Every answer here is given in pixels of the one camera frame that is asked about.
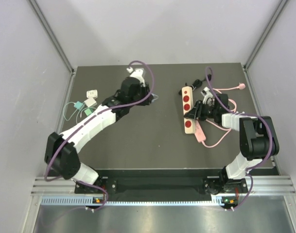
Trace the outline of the pink power strip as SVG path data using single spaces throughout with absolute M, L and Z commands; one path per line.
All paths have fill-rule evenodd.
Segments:
M 195 137 L 196 137 L 196 139 L 197 139 L 197 141 L 199 143 L 205 142 L 206 136 L 205 136 L 204 131 L 203 131 L 203 129 L 200 126 L 198 121 L 195 122 L 195 133 L 194 133 L 194 135 L 195 135 Z

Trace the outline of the beige red power strip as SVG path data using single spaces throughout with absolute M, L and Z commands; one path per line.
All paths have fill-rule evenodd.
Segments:
M 192 88 L 190 86 L 185 86 L 182 88 L 181 91 L 182 91 L 183 115 L 185 115 L 194 107 Z M 184 131 L 186 134 L 195 133 L 194 119 L 189 119 L 184 117 Z

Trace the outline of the white square adapter plug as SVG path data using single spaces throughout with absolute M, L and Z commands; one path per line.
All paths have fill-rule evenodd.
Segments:
M 89 90 L 86 92 L 86 97 L 87 99 L 89 98 L 93 98 L 93 99 L 96 99 L 98 97 L 98 90 Z

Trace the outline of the white cube charger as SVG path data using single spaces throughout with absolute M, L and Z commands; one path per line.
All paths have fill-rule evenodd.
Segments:
M 86 107 L 94 107 L 97 105 L 97 101 L 94 98 L 88 98 L 84 101 Z

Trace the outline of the green usb charger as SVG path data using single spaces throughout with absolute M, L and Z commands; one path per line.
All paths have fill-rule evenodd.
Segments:
M 85 108 L 84 113 L 86 116 L 89 116 L 93 113 L 93 108 Z

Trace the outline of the teal usb charger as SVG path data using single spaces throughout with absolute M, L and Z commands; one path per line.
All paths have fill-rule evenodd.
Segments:
M 84 107 L 84 103 L 83 102 L 80 102 L 80 101 L 77 101 L 75 104 L 74 104 L 74 108 L 77 109 L 77 110 L 81 110 L 83 107 Z

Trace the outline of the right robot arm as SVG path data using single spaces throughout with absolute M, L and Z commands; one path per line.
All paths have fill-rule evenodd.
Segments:
M 242 184 L 250 171 L 279 152 L 279 142 L 271 117 L 249 116 L 229 109 L 226 94 L 218 93 L 205 101 L 191 104 L 190 97 L 182 98 L 185 127 L 213 119 L 215 124 L 227 131 L 239 132 L 240 152 L 219 173 L 219 180 L 207 185 L 207 190 L 218 193 L 230 192 Z

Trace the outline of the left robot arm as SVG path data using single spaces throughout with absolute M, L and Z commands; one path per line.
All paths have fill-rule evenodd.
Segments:
M 133 106 L 152 103 L 152 93 L 141 69 L 132 72 L 113 96 L 106 98 L 84 120 L 62 133 L 48 136 L 44 161 L 47 171 L 53 169 L 58 178 L 85 183 L 91 192 L 102 188 L 102 180 L 93 168 L 80 162 L 78 153 L 98 133 L 127 115 Z

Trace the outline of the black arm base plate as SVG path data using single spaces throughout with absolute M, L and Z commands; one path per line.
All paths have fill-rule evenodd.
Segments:
M 152 197 L 162 194 L 217 195 L 247 192 L 244 179 L 222 184 L 219 177 L 102 177 L 94 185 L 105 189 L 110 196 Z

